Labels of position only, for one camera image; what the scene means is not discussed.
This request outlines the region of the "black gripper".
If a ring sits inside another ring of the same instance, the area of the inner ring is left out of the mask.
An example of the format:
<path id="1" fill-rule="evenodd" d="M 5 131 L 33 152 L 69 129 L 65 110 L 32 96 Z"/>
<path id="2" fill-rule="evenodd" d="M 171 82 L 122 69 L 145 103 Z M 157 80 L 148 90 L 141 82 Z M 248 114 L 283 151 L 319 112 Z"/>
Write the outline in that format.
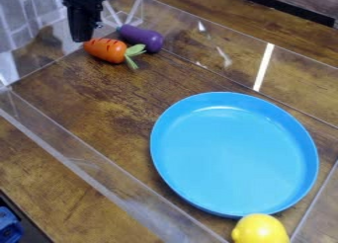
<path id="1" fill-rule="evenodd" d="M 81 42 L 84 39 L 90 39 L 93 30 L 98 27 L 98 23 L 101 22 L 98 9 L 104 1 L 105 0 L 62 0 L 62 5 L 66 7 L 68 27 L 73 41 Z M 82 13 L 80 9 L 74 8 L 89 10 L 84 15 L 84 29 Z"/>

